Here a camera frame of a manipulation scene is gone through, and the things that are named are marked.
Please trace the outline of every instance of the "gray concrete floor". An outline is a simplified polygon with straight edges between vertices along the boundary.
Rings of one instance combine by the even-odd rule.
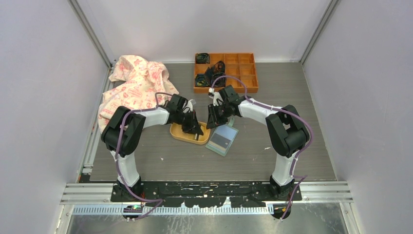
[[[294,105],[313,127],[313,144],[300,156],[296,175],[307,180],[335,180],[319,122],[311,101],[304,72],[299,63],[257,63],[258,93],[255,100],[274,106]],[[195,99],[198,120],[207,121],[207,94],[193,93],[193,64],[166,64],[170,80],[187,99]],[[236,118],[239,129],[228,154],[222,157],[205,145],[172,138],[170,125],[143,131],[135,151],[136,166],[143,180],[269,180],[276,163],[266,126],[247,118]],[[91,180],[116,180],[115,163],[105,145],[99,142]]]

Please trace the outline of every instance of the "wood grain surface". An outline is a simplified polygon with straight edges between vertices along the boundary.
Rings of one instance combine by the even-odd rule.
[[[194,94],[194,65],[166,64],[166,67],[180,95],[196,100],[198,120],[206,122],[207,105],[212,99],[207,94]],[[308,180],[335,180],[301,64],[257,63],[257,77],[260,89],[250,96],[274,106],[294,105],[313,127],[314,142],[301,154],[295,174],[308,175]],[[238,117],[233,127],[239,132],[225,157],[205,145],[173,139],[170,125],[147,128],[135,151],[138,172],[143,180],[269,180],[276,152],[266,126]],[[91,180],[116,180],[115,163],[102,142],[97,148]]]

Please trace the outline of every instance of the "patterned cloth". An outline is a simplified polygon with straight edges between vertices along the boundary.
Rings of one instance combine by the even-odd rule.
[[[168,80],[169,72],[160,62],[148,62],[134,55],[124,55],[116,63],[110,81],[126,81],[103,93],[99,106],[98,124],[101,132],[119,106],[133,109],[148,109],[156,106],[155,93],[178,94],[178,90]],[[164,104],[167,95],[158,95],[159,104]]]

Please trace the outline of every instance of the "yellow tray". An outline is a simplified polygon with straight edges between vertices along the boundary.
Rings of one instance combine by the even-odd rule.
[[[209,139],[209,134],[211,133],[210,129],[207,129],[207,124],[203,122],[199,122],[199,125],[201,126],[202,132],[204,132],[204,135],[199,135],[198,140],[195,139],[195,134],[189,134],[189,133],[183,133],[182,132],[182,127],[180,124],[173,123],[170,126],[170,134],[172,135],[173,138],[181,141],[185,141],[188,143],[194,143],[197,145],[204,145],[208,142]]]

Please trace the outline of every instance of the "robotic arm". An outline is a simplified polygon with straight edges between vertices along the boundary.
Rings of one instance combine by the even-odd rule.
[[[304,124],[290,115],[261,107],[263,103],[253,98],[251,103],[240,97],[231,85],[219,92],[210,89],[209,96],[214,104],[208,105],[208,129],[226,124],[230,116],[251,118],[267,126],[272,147],[277,152],[277,163],[270,177],[271,190],[275,196],[288,193],[294,185],[294,168],[291,168],[294,156],[310,139]],[[292,105],[276,108],[298,115]]]
[[[128,127],[122,135],[119,156],[116,157],[115,150],[118,144],[121,123],[130,111],[125,106],[118,107],[102,132],[101,139],[114,159],[117,158],[119,161],[119,170],[126,182],[126,184],[123,184],[120,176],[118,176],[117,184],[120,185],[120,189],[128,194],[126,188],[124,188],[124,186],[128,186],[135,194],[139,195],[143,188],[141,177],[136,170],[134,151],[138,146],[144,128],[153,125],[177,123],[182,125],[184,133],[195,135],[203,135],[204,133],[198,123],[192,100],[188,101],[186,98],[174,94],[170,101],[167,101],[164,105],[142,110],[127,117],[126,125]]]

